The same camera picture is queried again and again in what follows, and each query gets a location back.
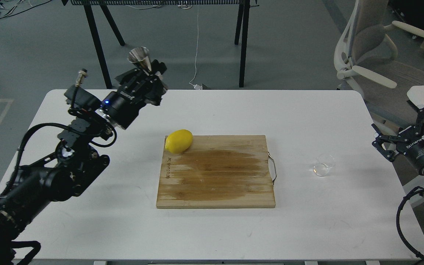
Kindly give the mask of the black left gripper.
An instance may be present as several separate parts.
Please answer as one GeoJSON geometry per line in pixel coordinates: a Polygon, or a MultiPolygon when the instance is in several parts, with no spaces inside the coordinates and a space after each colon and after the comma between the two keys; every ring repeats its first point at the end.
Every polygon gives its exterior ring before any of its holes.
{"type": "Polygon", "coordinates": [[[134,68],[114,78],[119,87],[101,101],[100,109],[113,126],[125,130],[146,104],[160,105],[162,96],[168,90],[163,82],[163,74],[167,67],[165,63],[156,59],[151,62],[151,66],[151,74],[146,70],[134,68]]]}

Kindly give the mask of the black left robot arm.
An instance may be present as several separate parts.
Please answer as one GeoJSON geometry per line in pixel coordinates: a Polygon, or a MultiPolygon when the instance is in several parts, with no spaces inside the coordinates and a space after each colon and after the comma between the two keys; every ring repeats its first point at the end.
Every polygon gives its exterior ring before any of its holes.
{"type": "Polygon", "coordinates": [[[17,150],[10,180],[0,194],[0,265],[11,265],[15,249],[31,248],[19,262],[27,265],[41,249],[35,240],[16,241],[27,225],[51,202],[78,197],[108,167],[108,155],[100,155],[94,138],[117,139],[116,127],[126,129],[147,104],[160,105],[167,91],[161,75],[166,65],[158,60],[130,59],[134,68],[116,77],[119,87],[103,100],[82,89],[86,71],[79,72],[76,83],[64,93],[68,112],[75,119],[68,125],[42,123],[30,128],[17,150]],[[51,154],[29,165],[21,165],[22,153],[30,139],[43,127],[61,128],[59,142],[51,154]]]}

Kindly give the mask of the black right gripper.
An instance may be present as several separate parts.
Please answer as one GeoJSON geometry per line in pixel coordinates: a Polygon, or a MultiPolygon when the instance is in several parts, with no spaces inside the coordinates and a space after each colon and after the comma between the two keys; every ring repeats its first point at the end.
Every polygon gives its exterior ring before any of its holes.
{"type": "Polygon", "coordinates": [[[417,110],[416,126],[400,131],[398,136],[385,135],[373,123],[375,140],[372,146],[388,161],[394,162],[398,154],[403,154],[408,162],[424,176],[424,106],[417,110]]]}

